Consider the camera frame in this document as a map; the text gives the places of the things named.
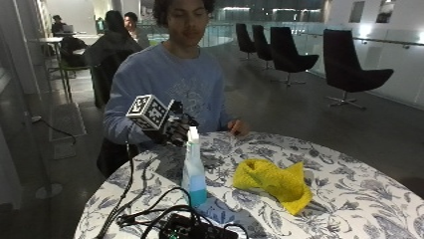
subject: chair leg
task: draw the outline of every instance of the chair leg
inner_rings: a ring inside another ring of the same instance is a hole
[[[70,85],[68,85],[68,74],[67,71],[63,70],[65,72],[65,84],[66,84],[66,88],[65,88],[65,95],[68,98],[68,101],[71,102],[71,93],[70,93]]]
[[[280,83],[284,83],[286,87],[289,87],[290,85],[301,85],[301,84],[305,84],[305,82],[298,82],[298,81],[290,81],[289,80],[289,75],[290,73],[286,74],[286,77],[285,77],[285,81],[272,81],[272,82],[280,82]]]
[[[251,54],[251,53],[247,53],[247,57],[245,57],[245,58],[240,58],[240,60],[241,60],[241,61],[249,61],[249,54]]]
[[[264,61],[264,67],[261,68],[261,70],[264,71],[268,69],[273,69],[273,67],[268,65],[268,61]]]
[[[360,106],[358,104],[356,104],[356,99],[348,99],[346,98],[346,92],[342,93],[342,99],[338,98],[333,98],[333,97],[325,97],[326,99],[330,99],[332,101],[334,101],[334,103],[329,104],[329,107],[337,107],[337,106],[342,106],[342,105],[352,105],[356,108],[358,108],[360,110],[366,110],[365,107]]]

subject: yellow cloth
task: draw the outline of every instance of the yellow cloth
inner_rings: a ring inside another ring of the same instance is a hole
[[[265,159],[245,159],[236,167],[232,186],[241,190],[261,188],[277,199],[290,215],[304,208],[312,198],[302,181],[302,162],[280,169]]]

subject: electronic device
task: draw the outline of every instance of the electronic device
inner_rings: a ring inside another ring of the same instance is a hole
[[[72,25],[63,25],[63,33],[72,33],[74,32],[74,26]]]
[[[166,106],[154,95],[136,96],[126,117],[144,131],[156,130],[163,141],[183,146],[189,126],[199,126],[195,119],[184,114],[183,104],[171,100]]]
[[[159,232],[159,239],[236,239],[237,234],[201,222],[195,224],[188,217],[172,214]]]

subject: round table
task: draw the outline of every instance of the round table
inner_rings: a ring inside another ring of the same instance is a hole
[[[197,211],[223,226],[240,224],[249,238],[424,238],[424,200],[395,180],[348,155],[308,141],[251,132],[235,139],[227,132],[201,134],[201,159],[207,171],[208,200]],[[147,190],[124,213],[144,210],[179,185],[185,149],[158,146],[135,158],[134,184],[123,203],[139,193],[146,170]],[[245,158],[265,158],[280,168],[302,161],[304,181],[312,200],[292,216],[261,190],[231,186],[236,165]],[[74,238],[94,238],[130,178],[126,163],[107,178],[86,203]],[[179,191],[170,193],[159,208],[185,204]],[[150,215],[152,220],[159,214]],[[144,226],[119,228],[112,223],[104,238],[139,238]],[[244,238],[237,228],[229,228]],[[148,238],[156,238],[151,231]]]

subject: white bottle cap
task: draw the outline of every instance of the white bottle cap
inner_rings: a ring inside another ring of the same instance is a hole
[[[188,129],[188,139],[191,143],[199,143],[199,134],[197,134],[197,128],[195,126],[189,126]]]

